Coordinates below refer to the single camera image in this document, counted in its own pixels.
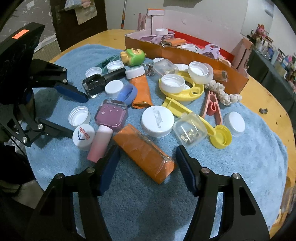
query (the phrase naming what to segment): orange package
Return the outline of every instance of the orange package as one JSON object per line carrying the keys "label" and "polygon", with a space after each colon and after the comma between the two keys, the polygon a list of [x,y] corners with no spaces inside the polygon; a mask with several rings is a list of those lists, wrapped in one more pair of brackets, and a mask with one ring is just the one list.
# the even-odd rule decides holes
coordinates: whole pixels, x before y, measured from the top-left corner
{"label": "orange package", "polygon": [[132,78],[130,79],[130,83],[138,90],[137,97],[133,101],[132,107],[136,109],[143,109],[153,106],[146,75],[143,74],[139,77]]}
{"label": "orange package", "polygon": [[171,157],[131,124],[125,126],[113,139],[158,184],[176,167]]}

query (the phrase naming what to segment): pink cylinder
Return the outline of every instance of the pink cylinder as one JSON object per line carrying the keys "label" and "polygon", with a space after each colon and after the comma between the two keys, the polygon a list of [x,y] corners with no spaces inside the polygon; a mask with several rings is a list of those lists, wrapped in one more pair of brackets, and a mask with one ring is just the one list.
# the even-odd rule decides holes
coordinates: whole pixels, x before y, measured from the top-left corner
{"label": "pink cylinder", "polygon": [[100,158],[104,157],[109,141],[112,137],[113,130],[107,126],[100,125],[96,131],[96,135],[91,144],[87,159],[97,162]]}

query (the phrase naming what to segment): wall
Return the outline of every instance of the wall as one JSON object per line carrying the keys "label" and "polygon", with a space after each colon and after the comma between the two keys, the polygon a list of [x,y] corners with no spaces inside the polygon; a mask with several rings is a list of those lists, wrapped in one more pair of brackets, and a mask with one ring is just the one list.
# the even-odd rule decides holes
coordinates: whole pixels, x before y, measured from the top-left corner
{"label": "wall", "polygon": [[284,54],[293,55],[293,53],[296,53],[296,35],[276,6],[274,7],[274,20],[269,36],[274,41],[274,45],[281,49]]}
{"label": "wall", "polygon": [[272,24],[272,17],[265,12],[265,7],[271,8],[266,0],[249,0],[245,21],[241,34],[247,36],[251,30],[256,30],[259,24],[263,24],[265,30],[269,33]]}
{"label": "wall", "polygon": [[40,41],[55,34],[49,0],[24,0],[14,11],[0,32],[0,42],[30,22],[41,23],[45,29]]}
{"label": "wall", "polygon": [[[108,29],[120,28],[123,5],[124,0],[105,0]],[[248,0],[127,0],[124,29],[136,30],[139,13],[146,14],[147,8],[162,8],[201,15],[240,33],[247,5]]]}

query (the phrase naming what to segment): blue towel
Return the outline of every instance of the blue towel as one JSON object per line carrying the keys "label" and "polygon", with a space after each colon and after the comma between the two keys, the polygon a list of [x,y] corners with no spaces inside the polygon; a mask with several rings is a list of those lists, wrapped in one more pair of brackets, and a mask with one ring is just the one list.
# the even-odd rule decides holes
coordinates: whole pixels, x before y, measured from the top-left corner
{"label": "blue towel", "polygon": [[[67,68],[69,82],[83,91],[81,81],[85,78],[86,70],[119,53],[120,50],[101,45],[85,45],[65,54],[56,64]],[[159,76],[147,79],[153,104],[162,105],[165,96],[158,88]],[[68,123],[68,115],[80,103],[61,96],[53,88],[35,89],[34,93],[39,117],[74,129]],[[101,93],[85,104],[92,116],[90,125],[95,130],[98,127],[94,115],[105,98],[105,93]],[[204,100],[205,93],[187,107],[200,114]],[[242,115],[246,123],[244,134],[234,137],[230,146],[223,150],[216,149],[209,139],[204,139],[189,149],[189,155],[216,174],[240,173],[258,202],[267,225],[271,227],[278,215],[286,181],[286,148],[264,120],[244,105],[236,103],[228,107],[221,105],[220,108],[222,116],[231,111]],[[132,124],[142,133],[140,118],[143,112],[144,109],[130,107],[126,121],[126,124]],[[213,116],[206,116],[206,120],[215,126]],[[164,138],[150,139],[174,158],[180,142],[173,131]],[[37,181],[44,190],[56,173],[73,175],[94,165],[86,160],[87,152],[78,150],[68,138],[40,137],[27,148],[27,154]],[[222,200],[223,195],[219,194],[212,237],[218,233]],[[99,198],[99,203],[113,240],[179,241],[187,232],[197,198],[187,191],[179,168],[158,185],[122,153],[110,188]],[[84,235],[77,195],[74,196],[74,204],[77,229]]]}

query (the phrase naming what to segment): small clear container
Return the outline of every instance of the small clear container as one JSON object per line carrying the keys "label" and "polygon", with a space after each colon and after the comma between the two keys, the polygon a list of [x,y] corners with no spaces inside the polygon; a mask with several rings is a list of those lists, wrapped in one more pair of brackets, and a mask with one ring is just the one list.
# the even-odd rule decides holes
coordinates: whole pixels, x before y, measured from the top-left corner
{"label": "small clear container", "polygon": [[153,69],[161,76],[165,74],[177,74],[179,71],[178,67],[166,58],[154,63]]}
{"label": "small clear container", "polygon": [[191,148],[207,136],[207,129],[195,113],[184,115],[173,125],[173,130],[183,146]]}
{"label": "small clear container", "polygon": [[118,132],[124,127],[127,116],[128,108],[124,102],[106,99],[100,105],[94,120],[98,126],[104,125]]}

